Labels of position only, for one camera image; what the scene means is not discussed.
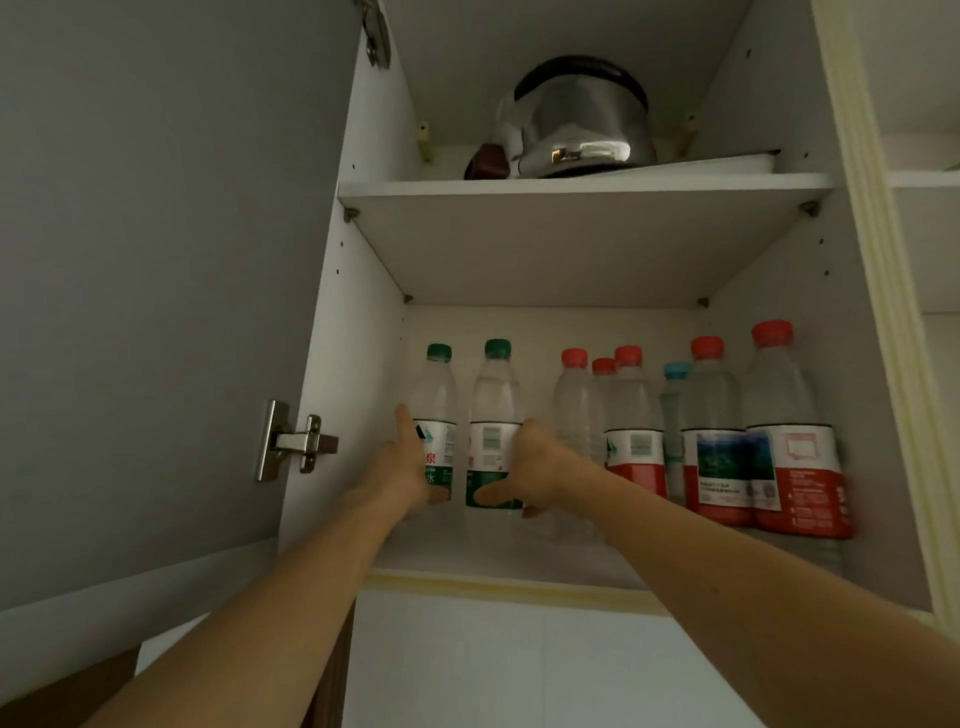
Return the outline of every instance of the cabinet hinge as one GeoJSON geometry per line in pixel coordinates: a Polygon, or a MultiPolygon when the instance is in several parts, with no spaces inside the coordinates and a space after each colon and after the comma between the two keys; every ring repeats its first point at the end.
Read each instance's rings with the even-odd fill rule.
{"type": "Polygon", "coordinates": [[[363,30],[367,34],[367,58],[370,65],[390,68],[390,31],[387,18],[377,0],[353,0],[363,15],[363,30]]]}
{"type": "Polygon", "coordinates": [[[263,427],[256,463],[258,482],[276,480],[280,474],[280,463],[291,452],[300,456],[301,473],[313,473],[317,455],[332,455],[337,451],[339,438],[321,434],[320,418],[317,415],[307,415],[304,432],[293,431],[287,424],[289,415],[290,406],[286,402],[267,402],[267,420],[263,427]]]}

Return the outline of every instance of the green bottle cap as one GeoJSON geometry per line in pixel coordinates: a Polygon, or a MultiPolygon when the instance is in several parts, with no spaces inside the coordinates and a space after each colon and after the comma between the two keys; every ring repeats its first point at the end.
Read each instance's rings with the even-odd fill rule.
{"type": "Polygon", "coordinates": [[[489,339],[483,351],[488,359],[510,360],[511,346],[506,339],[489,339]]]}
{"type": "Polygon", "coordinates": [[[446,344],[431,344],[426,348],[426,357],[436,361],[449,362],[453,358],[453,349],[446,344]]]}

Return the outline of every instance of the water bottle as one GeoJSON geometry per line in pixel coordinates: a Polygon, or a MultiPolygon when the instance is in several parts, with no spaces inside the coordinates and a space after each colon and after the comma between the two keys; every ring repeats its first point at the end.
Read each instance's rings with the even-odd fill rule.
{"type": "Polygon", "coordinates": [[[505,478],[514,463],[514,441],[523,424],[524,406],[520,384],[510,366],[511,353],[506,339],[487,342],[486,361],[473,385],[470,403],[467,529],[472,538],[481,541],[503,533],[512,522],[511,514],[522,507],[518,500],[490,507],[473,499],[483,486],[505,478]]]}
{"type": "Polygon", "coordinates": [[[680,396],[686,507],[724,525],[752,525],[740,389],[724,366],[723,339],[701,336],[690,351],[680,396]]]}
{"type": "Polygon", "coordinates": [[[426,362],[414,380],[407,406],[423,442],[426,481],[450,491],[457,439],[457,382],[450,370],[453,350],[447,344],[426,348],[426,362]]]}
{"type": "MultiPolygon", "coordinates": [[[[553,390],[553,421],[557,438],[568,448],[603,465],[604,406],[593,377],[587,371],[587,352],[567,349],[561,355],[563,373],[553,390]]],[[[600,532],[589,521],[567,513],[554,514],[559,540],[575,544],[600,541],[600,532]]]]}
{"type": "Polygon", "coordinates": [[[666,497],[663,425],[643,376],[643,349],[620,347],[607,412],[607,470],[666,497]]]}
{"type": "Polygon", "coordinates": [[[756,525],[830,539],[852,535],[833,428],[819,416],[793,357],[793,326],[753,329],[756,354],[743,380],[756,525]]]}
{"type": "Polygon", "coordinates": [[[666,493],[678,505],[686,503],[684,494],[684,438],[680,434],[680,390],[690,371],[687,361],[674,361],[663,367],[666,384],[660,393],[663,413],[663,458],[666,460],[666,493]]]}
{"type": "Polygon", "coordinates": [[[600,390],[600,399],[603,400],[604,413],[608,414],[612,403],[613,380],[616,378],[616,360],[609,358],[594,359],[591,367],[593,381],[600,390]]]}

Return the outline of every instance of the hand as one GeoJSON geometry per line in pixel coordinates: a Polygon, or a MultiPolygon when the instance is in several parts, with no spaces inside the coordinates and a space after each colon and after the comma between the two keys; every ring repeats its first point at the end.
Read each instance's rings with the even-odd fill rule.
{"type": "Polygon", "coordinates": [[[423,442],[417,435],[410,410],[396,408],[395,443],[384,443],[348,498],[372,500],[390,509],[395,521],[413,516],[428,503],[449,500],[450,493],[439,485],[427,485],[424,475],[423,442]]]}
{"type": "Polygon", "coordinates": [[[481,505],[499,505],[516,498],[523,501],[523,518],[538,516],[547,508],[580,514],[578,475],[595,468],[589,460],[561,445],[546,427],[527,420],[516,435],[514,465],[503,480],[475,494],[481,505]]]}

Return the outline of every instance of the open cabinet door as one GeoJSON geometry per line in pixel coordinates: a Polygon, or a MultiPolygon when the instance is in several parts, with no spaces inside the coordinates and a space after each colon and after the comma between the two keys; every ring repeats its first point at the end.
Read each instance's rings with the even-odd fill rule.
{"type": "Polygon", "coordinates": [[[349,0],[3,15],[0,703],[276,552],[254,465],[300,400],[360,37],[349,0]]]}

